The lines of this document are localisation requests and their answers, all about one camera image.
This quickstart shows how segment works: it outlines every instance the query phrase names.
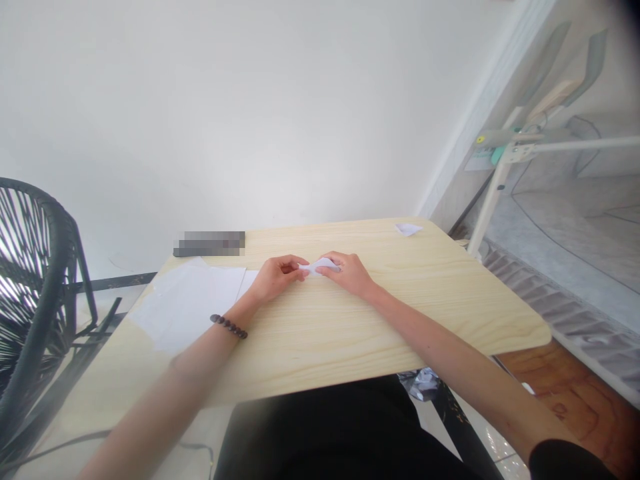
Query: chair backrest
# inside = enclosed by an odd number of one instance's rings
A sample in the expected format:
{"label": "chair backrest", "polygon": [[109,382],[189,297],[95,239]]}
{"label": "chair backrest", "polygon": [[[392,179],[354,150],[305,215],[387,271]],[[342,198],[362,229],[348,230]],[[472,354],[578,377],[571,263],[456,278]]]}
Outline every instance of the chair backrest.
{"label": "chair backrest", "polygon": [[0,448],[75,336],[75,228],[52,196],[0,178]]}

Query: small paper piece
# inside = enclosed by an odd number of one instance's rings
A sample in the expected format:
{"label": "small paper piece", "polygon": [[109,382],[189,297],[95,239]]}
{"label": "small paper piece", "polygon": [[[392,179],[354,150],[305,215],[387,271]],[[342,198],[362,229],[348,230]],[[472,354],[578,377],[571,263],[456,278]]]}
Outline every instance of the small paper piece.
{"label": "small paper piece", "polygon": [[316,268],[318,268],[318,267],[329,267],[334,272],[339,272],[340,271],[340,267],[338,267],[330,259],[324,258],[324,257],[322,257],[320,260],[318,260],[315,263],[312,263],[310,265],[299,265],[299,267],[300,267],[300,270],[309,270],[309,275],[313,275],[314,277],[321,277],[322,276],[321,273],[316,272]]}
{"label": "small paper piece", "polygon": [[405,237],[410,237],[417,231],[422,230],[422,227],[418,227],[418,225],[413,225],[411,223],[396,223],[395,229],[398,232],[402,233]]}

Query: paper sheet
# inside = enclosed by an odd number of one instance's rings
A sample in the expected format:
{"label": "paper sheet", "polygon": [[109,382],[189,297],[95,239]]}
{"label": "paper sheet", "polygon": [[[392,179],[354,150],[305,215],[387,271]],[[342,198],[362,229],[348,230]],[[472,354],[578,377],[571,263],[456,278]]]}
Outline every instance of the paper sheet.
{"label": "paper sheet", "polygon": [[412,223],[396,223],[395,229],[398,230],[398,232],[402,233],[405,237],[410,237],[414,233],[422,230],[422,227],[419,227],[418,225],[414,225]]}
{"label": "paper sheet", "polygon": [[315,263],[312,263],[310,265],[299,265],[299,267],[300,267],[300,270],[309,270],[309,276],[314,276],[314,277],[322,276],[322,274],[316,272],[315,270],[318,267],[329,267],[331,270],[335,272],[340,271],[340,267],[338,267],[330,259],[324,258],[324,257],[322,257],[320,260],[318,260]]}
{"label": "paper sheet", "polygon": [[147,332],[156,350],[175,355],[223,315],[251,286],[257,271],[210,267],[197,257],[153,282],[153,292],[130,318]]}

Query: light wood tabletop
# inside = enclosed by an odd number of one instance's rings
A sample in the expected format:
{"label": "light wood tabletop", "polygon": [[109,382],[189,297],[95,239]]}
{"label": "light wood tabletop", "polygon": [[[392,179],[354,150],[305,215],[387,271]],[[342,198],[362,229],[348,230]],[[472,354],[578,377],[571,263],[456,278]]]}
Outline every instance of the light wood tabletop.
{"label": "light wood tabletop", "polygon": [[[404,237],[396,223],[423,227]],[[259,269],[292,253],[314,262],[330,251],[357,253],[373,280],[486,355],[544,345],[545,322],[438,227],[418,217],[248,231],[244,256],[204,257],[210,265]],[[170,257],[160,278],[189,259]],[[132,310],[152,291],[147,286]],[[67,398],[59,417],[76,432],[109,428],[167,367],[127,317]],[[364,301],[324,277],[308,277],[262,308],[210,402],[220,405],[424,367]],[[88,417],[99,419],[86,424]]]}

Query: right hand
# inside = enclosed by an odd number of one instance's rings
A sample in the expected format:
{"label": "right hand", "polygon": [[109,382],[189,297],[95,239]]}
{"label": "right hand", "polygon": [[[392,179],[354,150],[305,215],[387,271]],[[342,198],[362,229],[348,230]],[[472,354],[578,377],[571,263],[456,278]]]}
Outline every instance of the right hand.
{"label": "right hand", "polygon": [[340,267],[339,272],[334,272],[328,267],[318,267],[316,272],[330,278],[349,293],[360,298],[370,295],[377,287],[369,276],[369,272],[355,253],[346,255],[340,252],[330,251],[320,258],[328,258]]}

